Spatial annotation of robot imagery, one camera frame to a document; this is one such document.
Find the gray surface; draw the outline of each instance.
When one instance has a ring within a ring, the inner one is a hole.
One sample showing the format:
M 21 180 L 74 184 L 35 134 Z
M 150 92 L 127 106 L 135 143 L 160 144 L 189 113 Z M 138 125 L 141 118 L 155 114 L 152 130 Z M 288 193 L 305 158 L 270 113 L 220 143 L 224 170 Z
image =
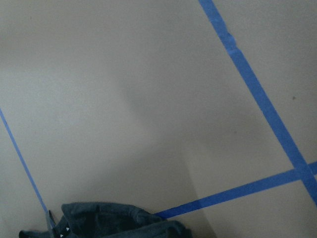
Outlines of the gray surface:
M 316 2 L 215 3 L 316 161 Z M 292 168 L 197 1 L 1 1 L 0 15 L 0 106 L 58 218 L 74 201 L 157 212 Z M 1 236 L 43 230 L 3 125 L 0 141 Z M 196 237 L 317 235 L 300 182 L 239 201 L 177 219 Z

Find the blue line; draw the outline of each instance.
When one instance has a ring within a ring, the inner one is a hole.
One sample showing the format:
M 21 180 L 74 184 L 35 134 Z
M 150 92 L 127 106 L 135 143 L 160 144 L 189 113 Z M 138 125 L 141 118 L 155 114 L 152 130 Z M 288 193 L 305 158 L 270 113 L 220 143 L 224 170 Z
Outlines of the blue line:
M 34 182 L 32 176 L 31 176 L 31 173 L 30 173 L 30 171 L 29 171 L 29 169 L 28 169 L 28 167 L 27 167 L 27 165 L 26 165 L 24 159 L 23 159 L 23 156 L 22 156 L 22 154 L 21 154 L 21 152 L 20 152 L 20 149 L 19 149 L 18 145 L 17 145 L 16 142 L 15 142 L 15 139 L 14 139 L 14 137 L 13 137 L 13 134 L 12 134 L 12 132 L 11 132 L 11 130 L 10 130 L 10 127 L 9 127 L 8 123 L 7 123 L 6 120 L 5 120 L 5 117 L 4 117 L 4 114 L 2 113 L 1 108 L 0 108 L 0 117 L 1 117 L 1 119 L 2 119 L 2 121 L 3 121 L 3 124 L 4 124 L 4 126 L 5 126 L 6 131 L 8 132 L 8 134 L 9 134 L 9 136 L 10 136 L 10 138 L 11 138 L 12 144 L 13 144 L 13 146 L 14 146 L 14 148 L 15 148 L 16 153 L 18 154 L 18 156 L 19 156 L 19 158 L 20 158 L 20 161 L 21 161 L 21 163 L 22 163 L 22 165 L 23 165 L 23 168 L 24 168 L 24 170 L 25 170 L 25 172 L 26 172 L 26 174 L 27 174 L 27 176 L 28 176 L 28 178 L 29 178 L 29 180 L 30 180 L 30 182 L 31 182 L 31 184 L 32 184 L 32 187 L 33 187 L 33 189 L 34 189 L 34 191 L 35 191 L 35 193 L 36 193 L 36 195 L 37 195 L 37 197 L 38 197 L 38 199 L 39 199 L 39 201 L 40 201 L 40 204 L 41 204 L 41 206 L 42 206 L 44 212 L 47 213 L 47 212 L 48 212 L 48 209 L 46 208 L 46 205 L 45 205 L 44 202 L 43 202 L 43 199 L 42 199 L 42 197 L 41 197 L 41 195 L 40 195 L 40 192 L 39 192 L 38 188 L 36 187 L 36 184 L 35 184 L 35 182 Z
M 257 77 L 253 73 L 246 58 L 237 48 L 234 37 L 227 31 L 225 22 L 223 21 L 212 0 L 199 0 L 199 2 L 203 7 L 209 21 L 213 25 L 221 42 L 226 48 L 228 54 L 230 55 L 232 61 L 234 62 L 236 68 L 240 72 L 243 80 L 247 84 L 258 106 L 262 110 L 279 143 L 292 162 L 295 172 L 302 180 L 314 203 L 317 205 L 317 181 L 312 170 L 309 168 L 304 157 L 297 148 L 293 138 L 286 129 L 282 119 L 266 95 Z
M 310 164 L 311 169 L 317 174 L 317 162 Z M 205 207 L 220 204 L 222 202 L 230 201 L 239 197 L 247 196 L 256 192 L 261 192 L 273 187 L 281 186 L 290 182 L 299 180 L 298 174 L 295 170 L 289 170 L 277 175 L 273 175 L 255 182 L 251 182 L 224 192 L 220 192 L 208 197 L 204 197 L 178 207 L 170 208 L 165 211 L 156 213 L 156 215 L 167 219 L 182 215 L 188 212 L 199 210 Z

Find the black cloth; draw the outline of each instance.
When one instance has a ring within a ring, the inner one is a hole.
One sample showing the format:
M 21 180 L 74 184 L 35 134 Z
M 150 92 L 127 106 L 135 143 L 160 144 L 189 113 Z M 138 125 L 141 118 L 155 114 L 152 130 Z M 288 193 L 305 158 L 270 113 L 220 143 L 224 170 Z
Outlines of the black cloth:
M 50 231 L 20 231 L 19 238 L 192 238 L 178 221 L 117 203 L 63 204 L 61 221 Z

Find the blue masking tape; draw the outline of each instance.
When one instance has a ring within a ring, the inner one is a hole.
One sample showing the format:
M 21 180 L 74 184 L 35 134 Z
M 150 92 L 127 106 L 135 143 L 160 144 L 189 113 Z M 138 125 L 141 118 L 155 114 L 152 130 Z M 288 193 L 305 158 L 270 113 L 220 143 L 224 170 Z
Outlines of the blue masking tape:
M 310 164 L 311 169 L 317 174 L 317 162 Z M 289 170 L 284 173 L 273 175 L 255 182 L 251 182 L 224 192 L 220 192 L 196 201 L 183 204 L 178 207 L 170 208 L 156 213 L 156 215 L 167 219 L 182 215 L 188 212 L 199 210 L 205 207 L 213 206 L 222 202 L 233 200 L 239 197 L 247 196 L 256 192 L 261 192 L 273 187 L 281 186 L 290 182 L 299 180 L 295 170 Z
M 266 95 L 257 77 L 253 73 L 249 63 L 237 48 L 234 37 L 227 31 L 225 22 L 219 14 L 212 0 L 199 0 L 209 21 L 213 25 L 217 35 L 226 48 L 229 56 L 247 84 L 250 92 L 263 112 L 268 124 L 272 128 L 279 143 L 283 147 L 289 160 L 295 168 L 295 172 L 302 180 L 306 190 L 317 205 L 317 181 L 312 170 L 309 168 L 304 157 L 297 148 L 293 138 L 286 129 L 283 121 L 275 110 L 273 104 Z
M 32 184 L 32 187 L 33 187 L 33 189 L 34 189 L 34 191 L 35 191 L 35 193 L 36 193 L 36 196 L 38 197 L 38 199 L 39 199 L 39 201 L 40 201 L 40 204 L 41 204 L 41 206 L 42 206 L 44 212 L 47 213 L 47 212 L 48 212 L 48 209 L 46 208 L 46 205 L 45 205 L 44 202 L 43 202 L 43 199 L 42 199 L 42 197 L 41 197 L 41 195 L 40 195 L 40 192 L 39 192 L 38 188 L 36 187 L 36 184 L 35 184 L 35 182 L 34 182 L 32 176 L 31 176 L 31 173 L 30 173 L 30 171 L 29 171 L 29 169 L 28 169 L 28 167 L 27 167 L 27 165 L 26 165 L 26 163 L 25 163 L 25 161 L 24 161 L 24 158 L 23 158 L 23 156 L 22 156 L 22 154 L 21 154 L 21 152 L 20 152 L 20 149 L 19 149 L 18 145 L 17 145 L 16 142 L 15 142 L 15 139 L 14 139 L 14 137 L 13 137 L 13 134 L 12 134 L 12 132 L 11 132 L 11 130 L 10 130 L 10 127 L 9 127 L 8 123 L 7 123 L 6 120 L 5 120 L 5 117 L 4 117 L 3 113 L 2 113 L 1 108 L 0 108 L 0 117 L 1 117 L 1 119 L 2 119 L 2 121 L 3 121 L 3 124 L 4 124 L 4 126 L 5 126 L 6 131 L 8 132 L 8 134 L 9 134 L 9 136 L 10 136 L 10 139 L 11 139 L 11 141 L 12 141 L 12 144 L 13 144 L 14 148 L 15 148 L 15 151 L 16 151 L 16 153 L 18 154 L 18 156 L 19 156 L 19 158 L 20 158 L 20 161 L 21 161 L 21 163 L 22 163 L 22 165 L 23 165 L 23 168 L 24 168 L 24 170 L 25 170 L 25 172 L 26 172 L 26 174 L 27 174 L 27 176 L 28 176 L 28 178 L 29 178 L 29 180 L 30 180 L 30 182 L 31 182 L 31 184 Z

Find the blue tape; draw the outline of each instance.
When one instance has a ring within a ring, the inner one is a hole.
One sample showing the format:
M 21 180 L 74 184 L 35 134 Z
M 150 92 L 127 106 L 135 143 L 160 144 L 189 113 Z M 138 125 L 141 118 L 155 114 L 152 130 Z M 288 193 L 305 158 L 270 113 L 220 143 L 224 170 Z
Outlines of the blue tape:
M 234 37 L 227 31 L 225 22 L 219 14 L 212 0 L 199 0 L 209 21 L 213 25 L 217 35 L 226 48 L 229 56 L 247 84 L 250 92 L 263 112 L 268 124 L 272 128 L 279 143 L 283 147 L 289 160 L 295 168 L 295 172 L 302 180 L 306 190 L 317 205 L 317 181 L 312 170 L 309 168 L 304 157 L 297 148 L 293 138 L 286 129 L 283 121 L 275 110 L 273 104 L 266 95 L 257 77 L 253 73 L 249 63 L 237 48 Z
M 33 187 L 33 189 L 34 189 L 34 191 L 35 191 L 35 193 L 36 193 L 36 196 L 38 197 L 38 200 L 40 201 L 40 204 L 41 204 L 41 206 L 42 206 L 44 212 L 47 213 L 47 212 L 48 212 L 48 209 L 46 208 L 46 205 L 45 205 L 45 203 L 43 202 L 43 199 L 42 199 L 42 197 L 41 197 L 41 195 L 40 195 L 40 192 L 39 192 L 38 188 L 36 187 L 36 184 L 35 184 L 35 182 L 34 182 L 32 176 L 31 176 L 31 173 L 30 173 L 30 171 L 29 171 L 29 169 L 28 169 L 28 167 L 27 167 L 27 165 L 26 165 L 26 163 L 25 163 L 25 161 L 24 161 L 24 158 L 23 158 L 23 156 L 22 156 L 22 154 L 21 154 L 21 152 L 20 152 L 20 149 L 19 149 L 18 145 L 17 145 L 16 142 L 15 142 L 15 139 L 14 139 L 14 137 L 13 137 L 13 134 L 12 134 L 12 132 L 11 132 L 11 130 L 10 130 L 10 127 L 9 127 L 8 123 L 6 122 L 6 119 L 5 119 L 5 117 L 4 117 L 4 114 L 2 113 L 1 108 L 0 108 L 0 117 L 1 117 L 1 119 L 2 119 L 2 121 L 3 121 L 3 124 L 4 124 L 4 126 L 5 126 L 6 131 L 8 132 L 8 134 L 9 134 L 9 136 L 10 136 L 10 139 L 11 139 L 11 141 L 12 141 L 12 144 L 13 144 L 14 148 L 15 148 L 15 151 L 16 151 L 16 153 L 18 154 L 18 156 L 19 156 L 19 158 L 20 158 L 20 161 L 21 161 L 21 163 L 22 163 L 22 165 L 23 165 L 23 168 L 24 168 L 24 170 L 25 170 L 25 172 L 26 172 L 26 174 L 27 174 L 27 176 L 28 176 L 28 178 L 29 178 L 29 180 L 30 180 L 30 182 L 31 182 L 31 184 L 32 184 L 32 187 Z
M 317 174 L 317 162 L 310 164 L 311 169 Z M 261 192 L 273 187 L 281 186 L 290 182 L 300 180 L 295 170 L 289 170 L 277 175 L 273 175 L 255 182 L 251 182 L 224 192 L 220 192 L 208 197 L 198 199 L 178 207 L 170 208 L 156 213 L 156 215 L 167 219 L 182 215 L 188 212 L 199 210 L 205 207 L 220 204 L 239 197 L 247 196 L 256 192 Z

